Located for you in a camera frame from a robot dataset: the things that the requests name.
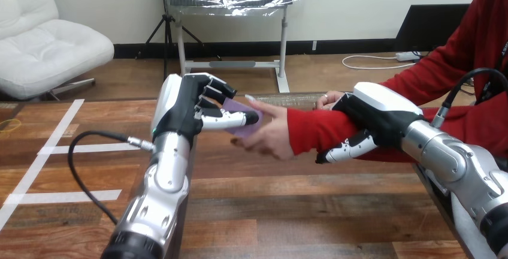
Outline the person's hand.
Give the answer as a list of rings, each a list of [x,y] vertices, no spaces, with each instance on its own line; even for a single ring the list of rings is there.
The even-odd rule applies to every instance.
[[[269,155],[279,160],[289,160],[295,157],[289,140],[288,109],[274,106],[245,95],[250,105],[271,116],[272,121],[260,127],[256,132],[246,138],[232,138],[230,142],[249,152]]]
[[[315,110],[331,110],[343,95],[344,92],[328,91],[316,100]]]

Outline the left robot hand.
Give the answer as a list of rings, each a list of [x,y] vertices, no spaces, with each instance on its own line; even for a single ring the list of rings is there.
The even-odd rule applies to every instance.
[[[209,73],[170,74],[164,81],[151,123],[152,139],[174,132],[191,141],[201,131],[236,136],[256,131],[261,112],[234,101],[237,91]]]

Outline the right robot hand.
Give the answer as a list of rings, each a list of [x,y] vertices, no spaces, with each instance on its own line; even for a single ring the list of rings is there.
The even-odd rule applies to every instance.
[[[423,121],[422,109],[393,90],[372,82],[359,82],[332,107],[348,116],[359,131],[332,149],[319,153],[317,164],[359,158],[380,147],[400,148],[408,127]]]

